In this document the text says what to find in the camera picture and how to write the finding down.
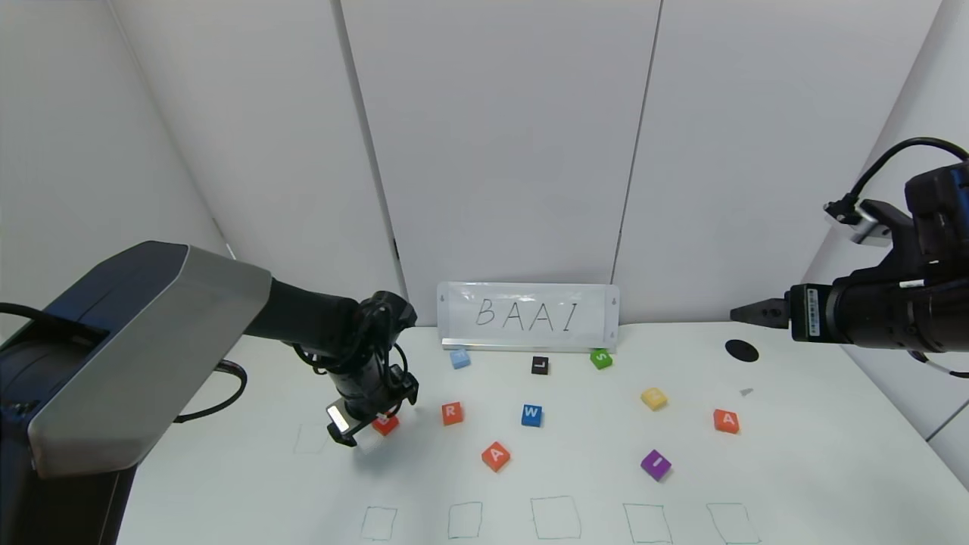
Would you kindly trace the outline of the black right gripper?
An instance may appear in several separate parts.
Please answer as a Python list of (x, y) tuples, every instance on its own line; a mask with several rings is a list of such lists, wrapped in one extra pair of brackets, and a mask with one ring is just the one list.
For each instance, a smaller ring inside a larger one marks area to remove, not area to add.
[(786, 330), (796, 341), (914, 350), (916, 304), (898, 282), (797, 284), (785, 297), (733, 308), (731, 321)]

